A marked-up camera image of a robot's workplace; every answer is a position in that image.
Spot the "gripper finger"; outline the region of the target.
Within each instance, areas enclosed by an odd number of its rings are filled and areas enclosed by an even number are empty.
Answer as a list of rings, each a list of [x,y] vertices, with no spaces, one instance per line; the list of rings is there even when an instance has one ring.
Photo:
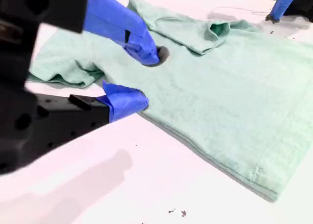
[[[84,30],[120,45],[144,66],[158,66],[169,50],[156,46],[143,19],[116,0],[88,0]]]
[[[109,123],[148,108],[145,94],[134,88],[103,83],[105,95],[71,94],[69,97],[39,94],[31,138],[24,147],[28,160]]]
[[[265,21],[277,23],[294,0],[276,0],[271,12],[265,17]]]

